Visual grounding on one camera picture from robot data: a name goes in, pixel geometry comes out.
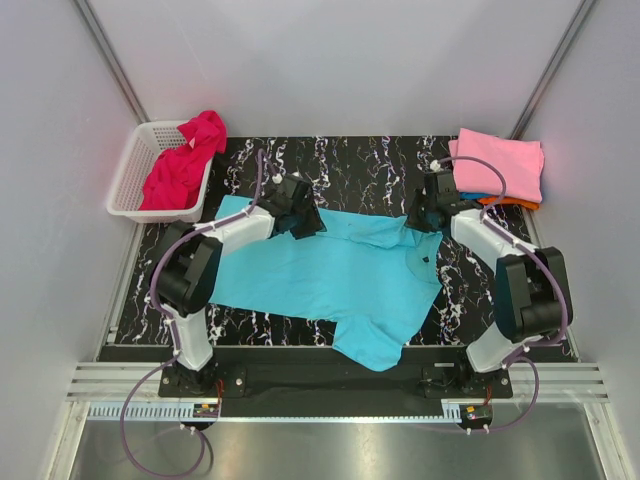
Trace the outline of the cyan t shirt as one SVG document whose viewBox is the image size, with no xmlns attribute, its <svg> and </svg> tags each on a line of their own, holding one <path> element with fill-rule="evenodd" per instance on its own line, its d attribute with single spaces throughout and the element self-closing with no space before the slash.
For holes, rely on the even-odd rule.
<svg viewBox="0 0 640 480">
<path fill-rule="evenodd" d="M 326 229 L 258 241 L 221 259 L 211 303 L 335 323 L 333 347 L 375 372 L 396 366 L 441 283 L 439 232 L 402 217 L 323 209 Z"/>
</svg>

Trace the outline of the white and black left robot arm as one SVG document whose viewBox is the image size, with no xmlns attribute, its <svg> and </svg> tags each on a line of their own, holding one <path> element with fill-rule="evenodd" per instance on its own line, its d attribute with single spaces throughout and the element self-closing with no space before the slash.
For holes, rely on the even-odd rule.
<svg viewBox="0 0 640 480">
<path fill-rule="evenodd" d="M 220 220 L 200 226 L 172 223 L 150 277 L 152 303 L 174 343 L 173 363 L 164 371 L 196 396 L 218 385 L 213 347 L 206 339 L 206 306 L 223 257 L 284 233 L 300 240 L 325 230 L 312 184 L 294 174 L 276 177 L 263 193 Z"/>
</svg>

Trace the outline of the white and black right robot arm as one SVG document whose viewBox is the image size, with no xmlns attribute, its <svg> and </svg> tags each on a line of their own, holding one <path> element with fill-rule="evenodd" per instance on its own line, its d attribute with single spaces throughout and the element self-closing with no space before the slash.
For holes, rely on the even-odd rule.
<svg viewBox="0 0 640 480">
<path fill-rule="evenodd" d="M 522 241 L 489 218 L 480 204 L 461 199 L 452 172 L 424 176 L 405 226 L 453 239 L 494 273 L 494 322 L 466 347 L 449 375 L 460 393 L 480 394 L 517 354 L 564 338 L 573 313 L 562 253 Z"/>
</svg>

